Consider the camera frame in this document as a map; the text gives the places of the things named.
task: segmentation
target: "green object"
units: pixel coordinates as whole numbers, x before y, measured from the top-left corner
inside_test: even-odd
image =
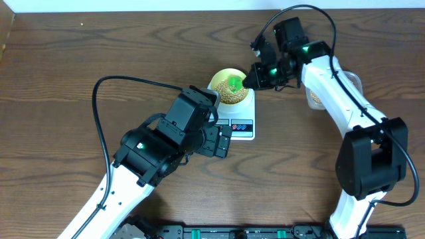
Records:
[[[279,230],[278,231],[278,238],[286,238],[286,231],[285,230]]]
[[[144,145],[144,144],[142,144],[142,143],[139,143],[136,147],[137,147],[138,149],[144,149],[144,148],[145,148],[145,145]]]
[[[272,75],[272,76],[274,76],[276,73],[278,73],[278,69],[271,69],[270,70],[270,74]]]
[[[192,239],[201,239],[201,231],[198,229],[192,230]]]
[[[239,76],[229,76],[228,88],[233,93],[239,91],[242,89],[242,79]]]

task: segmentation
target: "grain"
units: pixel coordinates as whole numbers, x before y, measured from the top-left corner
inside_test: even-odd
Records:
[[[316,94],[314,94],[314,92],[310,91],[310,96],[314,100],[314,102],[316,102],[317,104],[321,104],[319,97],[317,97]]]
[[[221,102],[225,104],[237,104],[248,95],[248,89],[242,88],[238,90],[237,92],[232,92],[232,90],[235,90],[236,86],[229,86],[228,85],[228,78],[227,80],[223,80],[222,82],[218,83],[215,90],[219,92],[221,96]]]

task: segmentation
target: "yellow bowl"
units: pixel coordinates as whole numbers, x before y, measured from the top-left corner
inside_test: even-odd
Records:
[[[245,79],[245,77],[246,77],[246,75],[243,72],[241,72],[240,70],[232,69],[232,68],[224,69],[224,70],[217,72],[212,77],[211,82],[208,85],[208,89],[215,90],[217,85],[220,82],[227,80],[227,78],[229,76],[238,76],[242,80]],[[252,101],[253,97],[254,97],[254,90],[249,89],[248,93],[245,95],[244,99],[242,101],[240,101],[239,103],[225,104],[223,102],[220,102],[220,105],[218,106],[218,111],[228,113],[228,114],[240,112],[247,105],[249,105],[249,103]]]

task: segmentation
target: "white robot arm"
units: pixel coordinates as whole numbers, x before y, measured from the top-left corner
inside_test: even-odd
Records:
[[[338,71],[339,79],[349,89],[350,93],[356,97],[357,101],[375,118],[385,118],[385,115],[375,109],[356,89],[353,83],[346,77],[342,71],[338,60],[334,56],[334,68]],[[325,109],[329,112],[333,121],[344,138],[345,133],[352,131],[355,126],[369,127],[374,123],[367,117],[362,116],[360,109],[349,99],[347,94],[342,90],[338,82],[332,77],[329,67],[329,56],[321,56],[311,60],[311,63],[305,64],[302,68],[301,79],[306,88],[309,88],[320,99]],[[334,233],[338,238],[353,238],[357,231],[357,226],[363,215],[366,213],[369,203],[373,199],[382,199],[385,192],[379,191],[368,195],[363,200],[357,200],[354,196],[348,195],[342,190],[339,198],[338,206],[329,220]],[[360,233],[366,231],[366,222],[363,224]]]
[[[272,45],[262,33],[282,13],[298,7],[315,9],[330,20],[334,30],[332,48],[323,41],[310,42],[304,35],[299,19],[294,17],[274,26],[281,53],[278,60]],[[270,19],[251,43],[261,62],[251,66],[243,84],[255,90],[274,88],[281,91],[288,87],[289,80],[297,78],[298,88],[303,83],[306,92],[313,92],[337,124],[343,143],[335,171],[343,190],[337,209],[329,219],[329,227],[332,237],[346,239],[366,231],[367,220],[374,208],[372,205],[378,200],[380,203],[406,206],[417,197],[419,184],[418,177],[414,176],[415,193],[408,202],[396,204],[381,201],[386,192],[405,177],[406,160],[416,174],[405,152],[407,127],[400,118],[387,119],[346,77],[333,55],[335,39],[335,25],[321,9],[311,5],[284,9]],[[372,150],[372,143],[380,145],[379,149]]]
[[[118,168],[111,167],[111,175],[111,191],[105,202],[105,210],[100,210],[94,216],[87,227],[81,231],[78,238],[109,238],[131,210],[149,196],[155,188],[149,184],[143,187],[139,186],[137,184],[139,177],[123,165]],[[75,235],[76,231],[97,207],[105,190],[106,175],[86,205],[58,238],[69,239]]]

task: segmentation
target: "green led light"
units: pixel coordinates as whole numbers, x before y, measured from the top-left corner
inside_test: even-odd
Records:
[[[270,74],[275,75],[276,73],[278,73],[278,69],[271,69],[270,70]]]
[[[144,149],[144,148],[145,148],[145,145],[144,145],[144,144],[142,144],[142,143],[139,143],[136,147],[137,147],[138,149]]]

